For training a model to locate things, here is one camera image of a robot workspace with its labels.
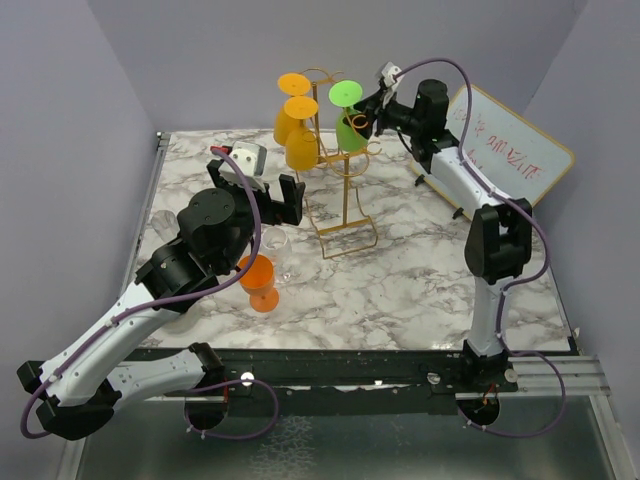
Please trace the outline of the green plastic wine glass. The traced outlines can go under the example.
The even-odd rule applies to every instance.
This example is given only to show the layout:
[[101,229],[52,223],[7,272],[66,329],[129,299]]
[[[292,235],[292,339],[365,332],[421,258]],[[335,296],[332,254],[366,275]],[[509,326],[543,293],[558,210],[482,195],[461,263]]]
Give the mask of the green plastic wine glass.
[[358,118],[359,113],[353,108],[362,95],[362,86],[354,80],[339,81],[328,92],[329,101],[341,109],[335,132],[338,147],[344,153],[351,154],[367,145],[367,140],[358,132],[358,126],[365,126],[366,119]]

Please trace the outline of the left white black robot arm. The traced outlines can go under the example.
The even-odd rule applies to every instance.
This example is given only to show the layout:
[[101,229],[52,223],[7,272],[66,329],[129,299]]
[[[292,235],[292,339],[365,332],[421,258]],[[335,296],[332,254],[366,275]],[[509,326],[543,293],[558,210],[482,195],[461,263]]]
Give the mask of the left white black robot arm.
[[247,278],[265,225],[297,226],[306,186],[279,177],[282,200],[270,196],[229,157],[212,160],[210,188],[177,215],[179,231],[140,267],[115,304],[73,344],[46,361],[17,370],[30,398],[21,416],[24,437],[83,439],[125,405],[166,393],[223,391],[225,366],[206,343],[155,361],[129,356],[162,326],[202,297]]

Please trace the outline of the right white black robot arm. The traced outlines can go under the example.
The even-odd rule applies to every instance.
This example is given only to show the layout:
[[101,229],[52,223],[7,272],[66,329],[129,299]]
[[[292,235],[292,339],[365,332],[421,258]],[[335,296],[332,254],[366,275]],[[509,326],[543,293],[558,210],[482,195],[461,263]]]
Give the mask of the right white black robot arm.
[[448,108],[447,87],[434,79],[419,84],[411,107],[398,103],[386,86],[354,106],[361,136],[370,138],[385,130],[408,136],[413,158],[471,217],[464,259],[475,278],[475,299],[459,378],[467,389],[481,391],[507,367],[502,314],[510,301],[510,284],[531,259],[532,226],[527,217],[532,208],[526,199],[508,198],[469,161],[461,139],[447,127]]

